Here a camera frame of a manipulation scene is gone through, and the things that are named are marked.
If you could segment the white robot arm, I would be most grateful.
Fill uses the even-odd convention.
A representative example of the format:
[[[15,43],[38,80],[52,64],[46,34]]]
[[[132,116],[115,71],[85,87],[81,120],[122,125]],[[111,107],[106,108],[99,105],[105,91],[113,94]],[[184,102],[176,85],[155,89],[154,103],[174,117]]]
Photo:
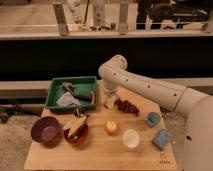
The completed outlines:
[[[107,95],[122,86],[163,108],[187,118],[183,146],[183,171],[213,171],[213,95],[140,76],[127,71],[127,60],[115,55],[101,64],[98,74]]]

